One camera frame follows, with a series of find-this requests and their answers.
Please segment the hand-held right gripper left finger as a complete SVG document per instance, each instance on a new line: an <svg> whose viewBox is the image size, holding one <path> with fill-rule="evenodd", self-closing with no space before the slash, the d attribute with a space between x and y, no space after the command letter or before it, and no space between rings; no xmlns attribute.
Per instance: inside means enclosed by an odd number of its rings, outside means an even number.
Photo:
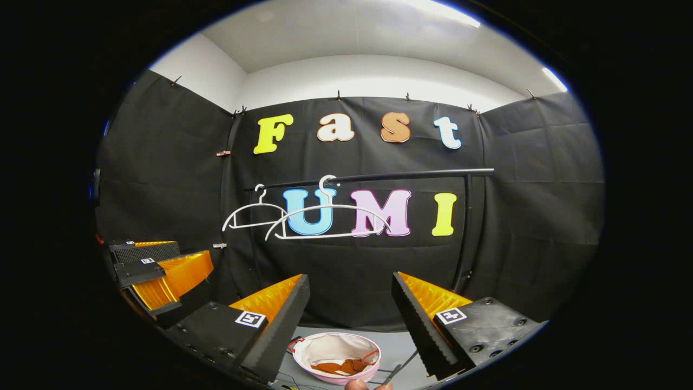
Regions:
<svg viewBox="0 0 693 390"><path fill-rule="evenodd" d="M216 370L250 384L274 382L310 298L299 274L236 303L210 301L163 332Z"/></svg>

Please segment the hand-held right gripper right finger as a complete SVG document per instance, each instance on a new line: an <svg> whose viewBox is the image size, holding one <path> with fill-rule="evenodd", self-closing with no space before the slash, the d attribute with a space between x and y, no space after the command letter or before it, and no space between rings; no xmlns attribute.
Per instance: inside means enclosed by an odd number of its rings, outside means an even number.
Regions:
<svg viewBox="0 0 693 390"><path fill-rule="evenodd" d="M496 298L472 301L400 271L391 294L428 375L438 380L486 365L543 326Z"/></svg>

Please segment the pink and white laundry hamper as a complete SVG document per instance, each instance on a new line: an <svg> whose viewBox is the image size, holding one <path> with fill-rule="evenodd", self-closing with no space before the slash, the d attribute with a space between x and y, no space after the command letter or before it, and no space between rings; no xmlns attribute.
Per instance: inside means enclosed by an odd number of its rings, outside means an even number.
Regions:
<svg viewBox="0 0 693 390"><path fill-rule="evenodd" d="M350 380L369 382L378 373L383 353L379 345L369 338L343 331L325 331L306 337L297 337L287 344L287 352L300 368L322 382L346 385ZM337 376L310 368L324 361L362 360L371 365L353 376Z"/></svg>

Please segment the orange corduroy shirt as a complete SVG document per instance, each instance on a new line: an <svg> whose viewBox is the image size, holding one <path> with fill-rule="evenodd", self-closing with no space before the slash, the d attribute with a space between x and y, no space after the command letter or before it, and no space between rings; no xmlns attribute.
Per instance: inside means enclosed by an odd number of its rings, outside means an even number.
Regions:
<svg viewBox="0 0 693 390"><path fill-rule="evenodd" d="M324 361L317 365L311 365L310 368L337 376L353 376L365 371L371 365L367 365L362 360L342 360L342 361Z"/></svg>

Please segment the white plastic hanger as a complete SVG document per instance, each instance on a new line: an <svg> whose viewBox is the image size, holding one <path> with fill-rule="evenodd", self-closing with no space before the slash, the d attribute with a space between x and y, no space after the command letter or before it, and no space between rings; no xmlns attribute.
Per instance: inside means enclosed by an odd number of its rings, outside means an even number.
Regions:
<svg viewBox="0 0 693 390"><path fill-rule="evenodd" d="M239 207L239 208L233 210L233 212L231 212L231 213L227 216L227 219L225 219L225 221L223 222L223 224L222 224L222 232L225 232L226 230L237 230L237 229L243 229L243 228L255 228L255 227L260 227L260 226L263 226L263 225L272 225L272 224L274 224L275 222L279 222L279 220L282 219L283 217L287 216L287 211L286 211L284 208L282 208L282 207L280 207L280 206L278 206L278 205L272 204L272 203L265 203L265 202L263 201L263 198L264 198L265 195L267 194L267 189L263 186L263 184L257 184L257 185L253 188L253 190L255 190L255 192L258 192L259 190L262 190L262 193L260 193L257 202L255 202L255 203L250 203L250 204L248 204L248 205L244 205L244 206L241 206L241 207ZM267 220L266 222L255 222L255 223L244 224L244 225L239 225L239 224L238 224L238 215L239 215L242 211L250 210L250 209L259 209L259 208L262 208L262 207L264 207L264 208L272 208L272 209L275 209L275 210L279 210L279 212L280 212L279 219Z"/></svg>
<svg viewBox="0 0 693 390"><path fill-rule="evenodd" d="M283 240L316 239L316 238L342 238L370 235L373 233L389 232L391 230L390 218L366 207L356 205L346 205L334 202L336 190L327 188L328 181L337 179L336 175L324 175L318 181L318 188L315 190L315 197L319 200L319 205L305 207L304 200L298 203L298 196L293 195L297 190L290 190L290 199L287 200L287 214L275 220L263 239L268 241L271 237ZM370 228L356 228L356 232L329 233L334 224L334 212L332 209L344 209L356 211L358 216L365 216Z"/></svg>

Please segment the black metal clothes rack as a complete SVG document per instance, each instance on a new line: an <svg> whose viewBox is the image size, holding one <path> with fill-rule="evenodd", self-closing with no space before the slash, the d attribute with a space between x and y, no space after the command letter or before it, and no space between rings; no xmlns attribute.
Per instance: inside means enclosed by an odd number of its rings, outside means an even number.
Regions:
<svg viewBox="0 0 693 390"><path fill-rule="evenodd" d="M463 227L465 234L462 236L460 247L460 258L458 260L455 277L451 291L461 293L470 279L473 272L474 257L477 252L477 245L480 241L481 228L473 224L473 182L475 177L490 177L495 175L494 168L463 168L462 170L429 170L429 171L405 171L396 173L362 174L352 176L342 176L331 179L328 184L339 187L347 183L366 183L371 181L384 180L408 180L408 179L433 179L461 177L465 185L465 218ZM263 185L265 189L279 189L284 187L307 187L318 185L319 180L295 181L274 185Z"/></svg>

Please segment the black backdrop cloth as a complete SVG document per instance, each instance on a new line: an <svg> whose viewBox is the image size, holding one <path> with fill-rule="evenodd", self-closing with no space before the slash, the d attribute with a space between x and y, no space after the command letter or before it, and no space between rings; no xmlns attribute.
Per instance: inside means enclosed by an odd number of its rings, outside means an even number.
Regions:
<svg viewBox="0 0 693 390"><path fill-rule="evenodd" d="M215 154L228 150L231 155ZM567 300L604 227L599 147L579 103L559 92L482 114L356 97L283 103L233 116L151 71L135 82L97 156L97 232L107 241L211 249L225 303L296 274L310 277L304 326L397 332L396 271L450 290L465 234L463 178L347 183L334 202L390 218L368 236L265 241L267 226L226 230L257 184L405 171L494 168L475 177L481 228L460 295L492 296L535 321Z"/></svg>

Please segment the long ceiling light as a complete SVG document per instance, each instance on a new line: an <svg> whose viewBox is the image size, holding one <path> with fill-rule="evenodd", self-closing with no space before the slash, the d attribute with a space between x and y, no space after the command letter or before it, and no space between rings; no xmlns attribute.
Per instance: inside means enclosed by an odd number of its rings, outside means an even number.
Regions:
<svg viewBox="0 0 693 390"><path fill-rule="evenodd" d="M445 17L449 20L455 20L461 24L470 25L471 27L478 29L481 23L479 20L475 19L457 8L454 8L445 3L436 2L435 0L399 0L400 2L406 3L409 7L416 8L428 14Z"/></svg>
<svg viewBox="0 0 693 390"><path fill-rule="evenodd" d="M561 92L568 92L569 89L564 82L560 79L560 77L555 74L552 69L549 69L547 67L542 68L542 73L561 91Z"/></svg>

